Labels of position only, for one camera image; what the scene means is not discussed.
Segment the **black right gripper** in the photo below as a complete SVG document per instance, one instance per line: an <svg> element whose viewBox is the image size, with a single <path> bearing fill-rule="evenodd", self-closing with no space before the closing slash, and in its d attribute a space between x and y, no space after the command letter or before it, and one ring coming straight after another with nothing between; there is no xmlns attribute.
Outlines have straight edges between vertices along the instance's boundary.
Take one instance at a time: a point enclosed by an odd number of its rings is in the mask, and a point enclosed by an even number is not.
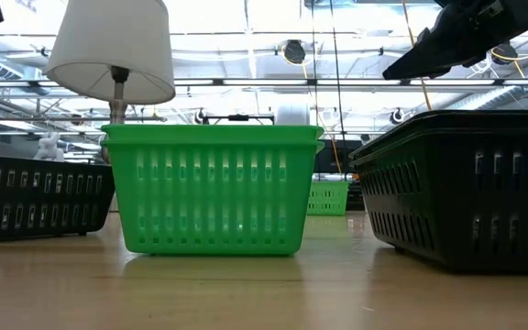
<svg viewBox="0 0 528 330"><path fill-rule="evenodd" d="M425 28L412 48L383 73L385 80L445 75L452 67L473 65L479 54L528 30L528 0L451 0L434 26Z"/></svg>

